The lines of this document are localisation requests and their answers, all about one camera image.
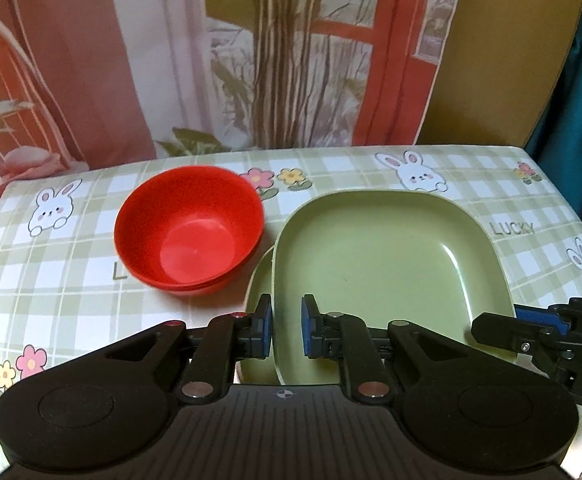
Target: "yellow flower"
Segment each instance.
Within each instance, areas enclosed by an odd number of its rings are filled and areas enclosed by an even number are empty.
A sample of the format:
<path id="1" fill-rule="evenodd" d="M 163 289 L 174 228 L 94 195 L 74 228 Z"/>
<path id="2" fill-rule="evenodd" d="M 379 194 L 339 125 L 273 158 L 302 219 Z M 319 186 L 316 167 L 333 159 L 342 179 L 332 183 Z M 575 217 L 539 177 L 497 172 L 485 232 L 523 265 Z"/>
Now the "yellow flower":
<path id="1" fill-rule="evenodd" d="M 277 175 L 277 178 L 279 180 L 283 180 L 284 183 L 288 184 L 289 186 L 291 184 L 295 184 L 296 182 L 303 182 L 306 180 L 306 177 L 302 174 L 302 170 L 298 170 L 297 168 L 292 170 L 284 168 L 282 171 L 280 171 L 280 174 Z"/>
<path id="2" fill-rule="evenodd" d="M 15 368 L 12 368 L 8 361 L 0 365 L 0 388 L 10 388 L 15 379 Z"/>

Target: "crosshair symbol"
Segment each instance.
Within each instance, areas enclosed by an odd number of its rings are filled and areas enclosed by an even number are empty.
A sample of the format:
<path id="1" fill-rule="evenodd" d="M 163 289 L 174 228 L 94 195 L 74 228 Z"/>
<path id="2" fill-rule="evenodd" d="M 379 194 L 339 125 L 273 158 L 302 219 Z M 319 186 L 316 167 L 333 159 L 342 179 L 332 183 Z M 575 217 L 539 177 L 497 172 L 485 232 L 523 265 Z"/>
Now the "crosshair symbol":
<path id="1" fill-rule="evenodd" d="M 278 390 L 276 392 L 276 396 L 278 396 L 280 399 L 290 399 L 294 395 L 295 394 L 291 390 Z"/>

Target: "bunny ear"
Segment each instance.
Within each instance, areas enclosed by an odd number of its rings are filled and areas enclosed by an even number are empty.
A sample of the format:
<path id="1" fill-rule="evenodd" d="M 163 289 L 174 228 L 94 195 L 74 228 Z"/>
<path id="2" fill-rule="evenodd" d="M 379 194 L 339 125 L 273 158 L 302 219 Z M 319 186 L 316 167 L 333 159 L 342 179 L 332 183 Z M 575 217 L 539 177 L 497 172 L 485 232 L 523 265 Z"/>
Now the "bunny ear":
<path id="1" fill-rule="evenodd" d="M 582 240 L 579 238 L 575 239 L 575 247 L 578 248 L 578 252 L 582 255 Z"/>
<path id="2" fill-rule="evenodd" d="M 69 182 L 66 186 L 64 186 L 58 193 L 58 195 L 69 195 L 73 191 L 75 191 L 78 186 L 82 183 L 82 179 L 74 180 L 73 182 Z"/>
<path id="3" fill-rule="evenodd" d="M 392 170 L 397 170 L 403 164 L 397 156 L 387 153 L 375 153 L 375 158 Z"/>
<path id="4" fill-rule="evenodd" d="M 40 191 L 37 194 L 36 204 L 40 206 L 44 202 L 48 202 L 54 196 L 55 196 L 55 191 L 53 190 L 53 188 L 52 187 L 47 187 L 46 189 L 43 189 L 42 191 Z"/>
<path id="5" fill-rule="evenodd" d="M 404 160 L 407 164 L 422 164 L 424 159 L 417 152 L 404 152 Z"/>
<path id="6" fill-rule="evenodd" d="M 567 254 L 571 261 L 581 269 L 582 257 L 579 254 L 577 254 L 573 249 L 567 249 Z"/>

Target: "ribbed black surface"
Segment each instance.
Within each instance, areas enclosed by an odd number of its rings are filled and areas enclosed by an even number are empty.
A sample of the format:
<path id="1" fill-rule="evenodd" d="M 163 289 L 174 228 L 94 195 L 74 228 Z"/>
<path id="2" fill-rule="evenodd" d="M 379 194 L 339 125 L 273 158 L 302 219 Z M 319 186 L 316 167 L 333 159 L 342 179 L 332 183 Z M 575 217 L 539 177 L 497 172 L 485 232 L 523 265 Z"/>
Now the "ribbed black surface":
<path id="1" fill-rule="evenodd" d="M 384 408 L 338 386 L 239 386 L 182 409 L 151 449 L 107 470 L 46 474 L 14 466 L 0 480 L 478 480 L 420 451 Z M 565 480 L 556 466 L 499 480 Z"/>

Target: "red bowl rim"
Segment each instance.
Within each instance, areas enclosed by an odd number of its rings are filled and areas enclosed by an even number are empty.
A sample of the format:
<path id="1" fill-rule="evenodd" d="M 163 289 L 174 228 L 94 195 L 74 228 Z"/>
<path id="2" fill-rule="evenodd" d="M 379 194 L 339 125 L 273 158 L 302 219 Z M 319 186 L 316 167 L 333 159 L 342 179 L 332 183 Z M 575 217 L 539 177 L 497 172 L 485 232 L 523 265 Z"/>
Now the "red bowl rim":
<path id="1" fill-rule="evenodd" d="M 213 170 L 213 171 L 216 171 L 217 173 L 221 173 L 221 174 L 225 175 L 227 178 L 232 179 L 237 186 L 240 186 L 241 189 L 243 189 L 245 191 L 245 193 L 251 194 L 252 197 L 254 197 L 254 199 L 257 200 L 257 202 L 260 204 L 260 208 L 258 209 L 258 211 L 260 211 L 260 215 L 258 215 L 257 219 L 249 218 L 248 220 L 250 222 L 253 222 L 253 221 L 258 222 L 258 224 L 259 224 L 258 228 L 260 231 L 259 236 L 254 241 L 252 247 L 250 248 L 248 253 L 245 254 L 245 256 L 243 258 L 239 259 L 235 264 L 233 264 L 231 267 L 224 270 L 223 272 L 216 274 L 215 276 L 210 276 L 209 278 L 198 281 L 198 282 L 191 282 L 191 283 L 186 283 L 186 284 L 174 285 L 172 283 L 164 283 L 164 282 L 161 282 L 159 280 L 154 280 L 152 278 L 149 278 L 149 277 L 143 275 L 141 272 L 136 272 L 136 269 L 133 269 L 133 266 L 129 265 L 127 263 L 127 261 L 125 261 L 124 256 L 122 256 L 123 252 L 120 252 L 120 240 L 119 240 L 119 234 L 118 234 L 118 221 L 119 221 L 121 213 L 124 211 L 124 208 L 126 206 L 128 206 L 129 199 L 135 193 L 140 192 L 142 187 L 147 186 L 149 184 L 149 182 L 151 182 L 152 180 L 157 179 L 157 178 L 163 178 L 165 174 L 182 173 L 182 172 L 190 171 L 193 169 L 201 169 L 201 168 Z M 122 207 L 120 208 L 120 211 L 117 214 L 116 224 L 115 224 L 114 229 L 113 229 L 113 242 L 114 242 L 114 245 L 116 247 L 117 255 L 120 257 L 120 260 L 122 261 L 122 263 L 126 267 L 126 270 L 128 270 L 129 273 L 131 275 L 135 276 L 138 280 L 140 280 L 141 282 L 143 282 L 147 285 L 151 285 L 154 288 L 158 288 L 160 290 L 165 290 L 165 291 L 169 291 L 169 292 L 186 292 L 186 291 L 197 290 L 199 288 L 206 288 L 207 286 L 210 286 L 210 285 L 215 285 L 215 283 L 221 282 L 229 274 L 238 270 L 251 256 L 253 256 L 253 254 L 257 250 L 258 245 L 260 244 L 260 240 L 262 239 L 263 232 L 264 232 L 264 208 L 262 207 L 260 197 L 258 196 L 257 192 L 251 187 L 251 184 L 249 184 L 244 178 L 239 176 L 234 171 L 226 170 L 226 168 L 222 168 L 219 166 L 197 165 L 196 164 L 196 165 L 190 165 L 190 166 L 179 166 L 178 168 L 171 168 L 170 170 L 162 171 L 161 173 L 158 173 L 157 175 L 152 176 L 148 180 L 141 183 L 137 188 L 135 188 L 130 193 L 130 195 L 124 200 L 124 203 L 122 204 Z"/>

